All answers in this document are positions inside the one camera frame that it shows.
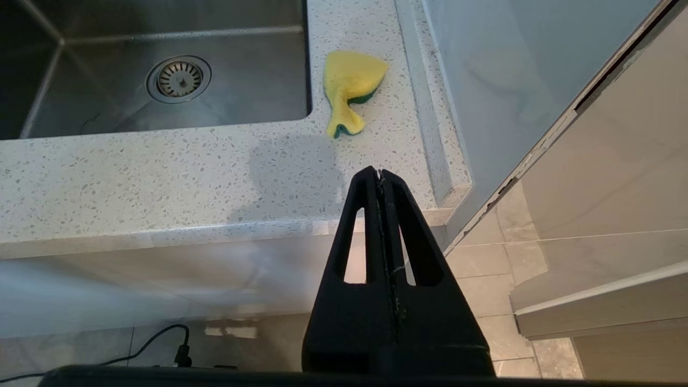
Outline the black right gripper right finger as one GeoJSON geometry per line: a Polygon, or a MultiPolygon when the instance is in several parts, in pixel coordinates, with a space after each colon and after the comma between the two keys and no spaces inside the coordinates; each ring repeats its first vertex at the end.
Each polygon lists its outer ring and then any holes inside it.
{"type": "Polygon", "coordinates": [[[401,375],[494,375],[487,340],[410,189],[388,170],[381,170],[380,184],[393,326],[380,368],[401,375]]]}

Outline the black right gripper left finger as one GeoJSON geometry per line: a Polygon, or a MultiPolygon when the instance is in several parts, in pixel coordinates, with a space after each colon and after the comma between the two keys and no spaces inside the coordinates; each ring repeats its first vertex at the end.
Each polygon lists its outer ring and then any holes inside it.
{"type": "Polygon", "coordinates": [[[303,339],[307,372],[393,375],[401,372],[393,273],[399,232],[388,222],[385,189],[368,166],[354,174],[303,339]],[[356,216],[364,214],[363,283],[346,282],[356,216]]]}

